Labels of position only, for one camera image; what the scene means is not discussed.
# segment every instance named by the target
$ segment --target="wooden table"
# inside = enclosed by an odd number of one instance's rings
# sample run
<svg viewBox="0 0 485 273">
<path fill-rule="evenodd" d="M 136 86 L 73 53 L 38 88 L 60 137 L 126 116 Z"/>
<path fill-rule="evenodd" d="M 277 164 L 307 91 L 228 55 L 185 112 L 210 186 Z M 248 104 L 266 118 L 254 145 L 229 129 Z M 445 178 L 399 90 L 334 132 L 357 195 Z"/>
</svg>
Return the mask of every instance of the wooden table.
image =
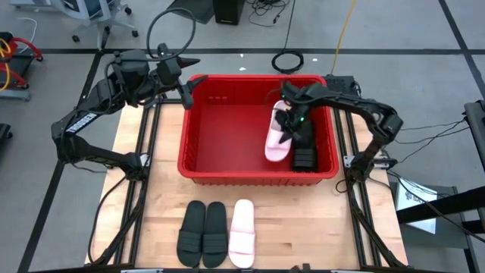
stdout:
<svg viewBox="0 0 485 273">
<path fill-rule="evenodd" d="M 347 195 L 335 191 L 336 182 L 344 177 L 342 166 L 334 179 L 312 187 L 199 186 L 180 176 L 177 170 L 184 110 L 181 105 L 163 105 L 161 109 L 136 267 L 184 268 L 178 261 L 176 244 L 187 204 L 192 200 L 201 200 L 206 205 L 221 201 L 227 207 L 229 227 L 234 204 L 242 198 L 255 204 L 254 268 L 291 268 L 302 263 L 310 263 L 313 269 L 359 267 Z M 141 108 L 126 107 L 123 110 L 114 151 L 125 153 L 135 150 L 141 116 Z M 345 115 L 342 113 L 341 116 L 346 128 Z M 371 135 L 359 116 L 354 115 L 353 118 L 358 146 L 363 149 L 370 142 Z M 350 152 L 348 134 L 345 133 Z M 148 135 L 144 146 L 148 145 Z M 121 177 L 123 173 L 120 170 L 109 171 L 103 195 Z M 385 171 L 373 171 L 371 177 L 387 183 Z M 118 232 L 127 185 L 125 182 L 107 198 L 99 214 L 92 244 L 94 259 L 101 255 Z M 376 232 L 396 257 L 407 263 L 390 190 L 371 182 L 367 182 L 367 188 Z M 358 196 L 358 188 L 355 187 L 355 190 Z M 368 236 L 363 229 L 362 237 L 367 263 L 371 264 Z M 128 234 L 125 246 L 130 243 L 131 234 Z M 128 252 L 124 251 L 124 262 L 128 260 Z M 219 268 L 234 266 L 226 258 Z"/>
</svg>

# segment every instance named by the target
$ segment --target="red plastic bin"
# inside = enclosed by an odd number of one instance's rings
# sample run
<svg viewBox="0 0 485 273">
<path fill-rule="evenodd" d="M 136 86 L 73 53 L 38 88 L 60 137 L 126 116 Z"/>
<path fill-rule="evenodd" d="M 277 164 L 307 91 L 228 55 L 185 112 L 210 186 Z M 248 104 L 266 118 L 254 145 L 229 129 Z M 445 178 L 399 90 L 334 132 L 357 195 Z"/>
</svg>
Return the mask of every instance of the red plastic bin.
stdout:
<svg viewBox="0 0 485 273">
<path fill-rule="evenodd" d="M 291 171 L 291 153 L 281 162 L 264 156 L 271 111 L 284 80 L 298 87 L 326 84 L 318 75 L 209 75 L 202 81 L 183 118 L 180 174 L 203 185 L 310 186 L 335 177 L 339 163 L 328 107 L 310 114 L 317 172 Z"/>
</svg>

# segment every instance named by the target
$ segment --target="chair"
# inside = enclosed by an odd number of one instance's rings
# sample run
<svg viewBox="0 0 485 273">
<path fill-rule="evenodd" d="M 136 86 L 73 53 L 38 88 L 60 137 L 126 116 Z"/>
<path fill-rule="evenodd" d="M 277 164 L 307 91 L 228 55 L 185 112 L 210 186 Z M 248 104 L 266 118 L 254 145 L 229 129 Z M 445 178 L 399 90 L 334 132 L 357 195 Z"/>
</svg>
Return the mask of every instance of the chair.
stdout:
<svg viewBox="0 0 485 273">
<path fill-rule="evenodd" d="M 96 25 L 98 28 L 98 49 L 101 50 L 102 37 L 111 26 L 131 29 L 133 37 L 138 37 L 134 26 L 116 20 L 116 14 L 124 10 L 128 15 L 132 13 L 128 5 L 122 5 L 121 0 L 51 0 L 52 6 L 67 16 L 81 20 L 83 23 L 75 29 L 72 39 L 79 42 L 77 34 Z"/>
</svg>

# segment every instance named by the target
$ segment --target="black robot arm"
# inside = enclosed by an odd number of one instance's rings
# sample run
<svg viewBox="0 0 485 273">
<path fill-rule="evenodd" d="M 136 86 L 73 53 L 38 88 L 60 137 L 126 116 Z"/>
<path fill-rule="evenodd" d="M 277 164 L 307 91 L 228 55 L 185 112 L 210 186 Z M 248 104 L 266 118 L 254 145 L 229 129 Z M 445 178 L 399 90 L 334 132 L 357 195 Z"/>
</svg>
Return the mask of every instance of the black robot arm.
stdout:
<svg viewBox="0 0 485 273">
<path fill-rule="evenodd" d="M 165 44 L 158 46 L 158 56 L 170 56 Z M 205 77 L 182 84 L 179 80 L 182 68 L 196 64 L 199 59 L 166 58 L 158 61 L 156 69 L 149 70 L 149 61 L 142 50 L 115 52 L 112 65 L 113 72 L 100 80 L 91 92 L 71 113 L 51 126 L 52 139 L 57 148 L 59 160 L 64 163 L 77 163 L 83 160 L 100 163 L 110 167 L 119 167 L 127 179 L 142 180 L 145 177 L 144 166 L 149 160 L 146 155 L 128 152 L 120 154 L 107 149 L 89 145 L 82 137 L 77 136 L 83 128 L 102 115 L 113 114 L 125 105 L 138 107 L 150 105 L 155 97 L 171 90 L 177 90 L 183 107 L 192 107 L 192 90 Z"/>
<path fill-rule="evenodd" d="M 282 97 L 292 105 L 282 122 L 278 121 L 285 131 L 283 137 L 299 137 L 298 129 L 310 110 L 319 106 L 330 106 L 350 111 L 364 118 L 372 141 L 363 151 L 355 155 L 350 168 L 346 171 L 353 182 L 365 181 L 374 167 L 373 159 L 383 146 L 391 143 L 401 129 L 402 119 L 392 107 L 373 99 L 362 99 L 357 96 L 335 92 L 319 83 L 303 88 L 285 82 L 282 86 Z"/>
</svg>

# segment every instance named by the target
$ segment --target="gray floor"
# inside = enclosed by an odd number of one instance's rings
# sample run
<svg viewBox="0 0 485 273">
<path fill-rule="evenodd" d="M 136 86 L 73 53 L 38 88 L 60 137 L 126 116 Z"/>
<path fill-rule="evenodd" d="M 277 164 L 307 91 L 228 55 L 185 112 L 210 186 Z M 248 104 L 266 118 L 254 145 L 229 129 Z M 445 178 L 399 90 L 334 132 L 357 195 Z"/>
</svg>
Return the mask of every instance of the gray floor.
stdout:
<svg viewBox="0 0 485 273">
<path fill-rule="evenodd" d="M 144 48 L 150 20 L 171 1 L 131 0 L 133 16 L 121 14 L 139 29 L 134 39 L 128 32 L 114 28 L 107 48 Z M 481 0 L 447 0 L 452 15 L 470 49 L 485 49 L 485 30 Z M 307 0 L 296 4 L 290 48 L 336 46 L 350 0 Z M 261 28 L 247 21 L 246 6 L 237 27 L 219 25 L 214 18 L 207 25 L 197 24 L 191 48 L 279 48 L 283 46 L 289 23 L 289 11 L 275 27 Z M 79 24 L 55 12 L 35 12 L 0 3 L 0 25 L 11 27 L 16 36 L 29 39 L 30 22 L 17 17 L 32 17 L 39 22 L 35 44 L 41 49 L 95 48 L 95 32 L 82 35 L 81 43 L 70 40 Z M 270 23 L 274 16 L 262 17 Z M 152 33 L 152 47 L 160 42 L 181 47 L 189 35 L 190 23 L 171 15 L 160 19 Z M 360 1 L 350 21 L 343 48 L 347 49 L 459 49 L 437 0 Z M 67 114 L 77 103 L 94 55 L 46 55 L 43 63 L 34 63 L 30 72 L 30 102 L 0 100 L 0 122 L 11 124 L 15 137 L 3 149 L 0 164 L 0 267 L 17 270 L 21 256 L 39 212 L 56 163 L 50 137 L 50 124 Z M 182 78 L 193 74 L 274 74 L 273 55 L 189 55 L 201 63 L 184 70 Z M 110 58 L 102 59 L 95 82 Z M 485 56 L 473 56 L 485 71 Z M 328 74 L 332 55 L 305 55 L 299 73 Z M 279 64 L 290 66 L 291 57 Z M 363 96 L 378 99 L 396 108 L 405 127 L 446 123 L 462 118 L 463 105 L 482 98 L 467 63 L 461 55 L 341 55 L 337 75 L 351 74 L 363 89 Z M 82 136 L 91 144 L 111 147 L 119 115 L 98 119 Z M 439 130 L 403 132 L 399 140 L 417 140 Z M 392 144 L 388 150 L 404 158 L 419 146 Z M 464 191 L 483 186 L 485 177 L 473 140 L 465 131 L 443 137 L 422 152 L 396 166 L 396 171 L 418 183 L 457 186 Z M 90 174 L 67 167 L 48 216 L 45 231 L 30 270 L 81 266 L 86 255 L 95 207 L 100 197 L 103 174 Z M 467 214 L 475 219 L 475 214 Z M 456 249 L 431 249 L 405 245 L 409 263 L 417 268 L 442 271 L 466 271 L 465 258 Z M 485 247 L 475 243 L 480 267 L 485 270 Z"/>
</svg>

